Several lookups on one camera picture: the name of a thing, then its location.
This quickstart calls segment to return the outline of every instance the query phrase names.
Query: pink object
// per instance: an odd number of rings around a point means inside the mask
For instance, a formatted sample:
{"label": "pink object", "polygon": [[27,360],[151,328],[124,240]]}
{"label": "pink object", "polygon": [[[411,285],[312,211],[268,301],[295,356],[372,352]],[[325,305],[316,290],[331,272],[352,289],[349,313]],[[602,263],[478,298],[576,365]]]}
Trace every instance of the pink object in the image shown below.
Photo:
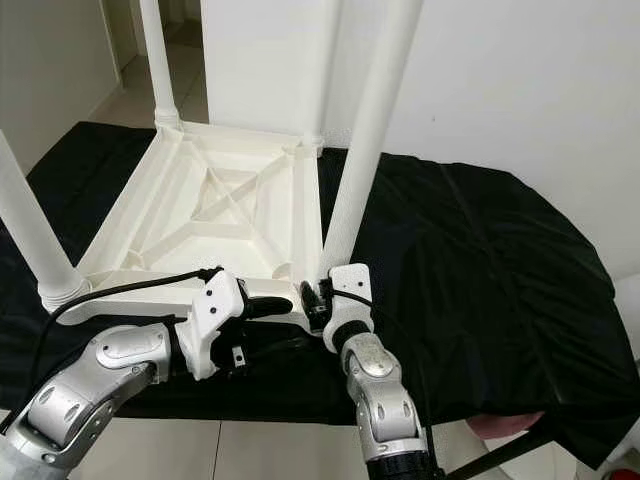
{"label": "pink object", "polygon": [[468,418],[467,424],[479,438],[490,440],[492,438],[508,437],[526,430],[540,420],[542,415],[544,415],[544,412],[514,415],[512,417],[482,414]]}

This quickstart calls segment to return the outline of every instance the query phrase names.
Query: black cloth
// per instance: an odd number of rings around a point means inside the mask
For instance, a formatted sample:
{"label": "black cloth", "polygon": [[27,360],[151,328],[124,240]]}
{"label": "black cloth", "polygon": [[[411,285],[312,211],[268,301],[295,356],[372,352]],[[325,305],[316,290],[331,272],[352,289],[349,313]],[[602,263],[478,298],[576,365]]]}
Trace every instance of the black cloth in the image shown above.
{"label": "black cloth", "polygon": [[[79,123],[28,177],[75,263],[155,134]],[[326,232],[346,152],[319,160]],[[424,416],[544,411],[557,441],[596,467],[640,414],[640,380],[593,246],[514,176],[383,155],[352,261],[369,265],[385,346]],[[0,406],[18,401],[46,314],[0,228]],[[116,322],[54,328],[42,371]],[[181,377],[128,402],[123,416],[352,424],[337,358],[297,327],[248,323],[247,376]]]}

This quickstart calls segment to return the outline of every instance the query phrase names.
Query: black wire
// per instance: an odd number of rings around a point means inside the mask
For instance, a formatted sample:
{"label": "black wire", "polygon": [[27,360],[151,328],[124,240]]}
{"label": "black wire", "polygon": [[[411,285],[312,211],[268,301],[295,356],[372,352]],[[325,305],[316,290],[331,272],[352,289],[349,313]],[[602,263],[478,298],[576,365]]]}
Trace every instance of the black wire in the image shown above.
{"label": "black wire", "polygon": [[104,290],[98,290],[96,292],[87,293],[86,295],[81,295],[79,297],[74,298],[73,300],[65,303],[64,305],[58,307],[45,321],[42,330],[38,336],[38,340],[36,341],[36,346],[34,349],[33,359],[31,361],[31,367],[29,368],[29,375],[27,377],[27,382],[25,384],[25,393],[18,404],[18,408],[13,409],[9,414],[5,417],[5,419],[0,423],[0,433],[6,433],[9,426],[16,419],[18,414],[27,406],[31,397],[36,391],[36,386],[38,384],[38,367],[40,366],[40,358],[42,357],[42,352],[44,350],[44,344],[49,334],[49,331],[56,323],[56,320],[60,318],[60,316],[65,313],[67,310],[80,305],[82,303],[88,302],[89,300],[95,300],[97,298],[106,297],[109,295],[115,295],[117,293],[129,292],[131,290],[140,290],[143,288],[150,287],[159,287],[161,285],[168,285],[170,283],[177,283],[183,280],[188,280],[190,278],[200,278],[205,282],[209,281],[213,276],[220,270],[220,268],[215,269],[200,269],[194,270],[193,272],[187,272],[180,275],[173,275],[170,277],[158,278],[155,280],[146,280],[143,282],[134,282],[128,283],[125,285],[118,285],[116,287],[105,288]]}
{"label": "black wire", "polygon": [[426,423],[425,430],[426,430],[426,437],[427,437],[427,448],[429,449],[429,459],[431,461],[431,467],[433,468],[434,474],[436,474],[440,470],[440,468],[438,467],[438,460],[436,458],[436,449],[433,441],[433,431],[431,429],[432,422],[431,422],[431,404],[429,402],[429,388],[427,384],[427,377],[424,373],[424,369],[422,368],[422,362],[420,361],[420,356],[418,355],[418,351],[415,348],[414,339],[407,333],[407,331],[404,329],[404,327],[400,322],[398,322],[395,318],[393,318],[391,315],[386,313],[384,310],[380,309],[380,307],[375,305],[370,300],[367,300],[366,298],[363,298],[359,295],[355,295],[353,293],[344,292],[342,290],[331,289],[329,293],[337,297],[344,297],[344,298],[349,298],[351,300],[355,300],[356,302],[360,302],[366,305],[367,307],[371,308],[371,310],[373,310],[374,312],[378,313],[380,316],[384,317],[386,320],[389,320],[391,323],[393,323],[394,326],[397,327],[398,331],[407,340],[407,344],[411,347],[411,354],[415,357],[416,366],[418,368],[418,375],[420,377],[420,383],[421,383],[421,387],[424,395],[424,400],[425,400],[424,416],[425,416],[425,423]]}

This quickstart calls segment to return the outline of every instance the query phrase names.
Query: white door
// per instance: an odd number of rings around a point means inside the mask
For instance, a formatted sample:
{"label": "white door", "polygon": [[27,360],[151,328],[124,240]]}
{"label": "white door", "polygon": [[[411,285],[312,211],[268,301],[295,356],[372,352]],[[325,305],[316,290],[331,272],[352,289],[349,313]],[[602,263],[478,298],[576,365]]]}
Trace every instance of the white door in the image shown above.
{"label": "white door", "polygon": [[123,0],[104,0],[104,5],[111,31],[111,42],[118,66],[122,70],[138,54],[131,7],[128,1]]}

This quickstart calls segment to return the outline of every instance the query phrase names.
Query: black stand leg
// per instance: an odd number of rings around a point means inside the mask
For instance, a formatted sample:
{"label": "black stand leg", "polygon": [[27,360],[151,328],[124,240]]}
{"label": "black stand leg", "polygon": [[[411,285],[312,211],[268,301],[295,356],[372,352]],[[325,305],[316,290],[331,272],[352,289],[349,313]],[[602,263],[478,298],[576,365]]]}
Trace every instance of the black stand leg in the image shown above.
{"label": "black stand leg", "polygon": [[545,428],[533,428],[530,432],[489,452],[446,476],[447,480],[466,480],[480,475],[498,465],[534,450],[553,440],[553,434]]}

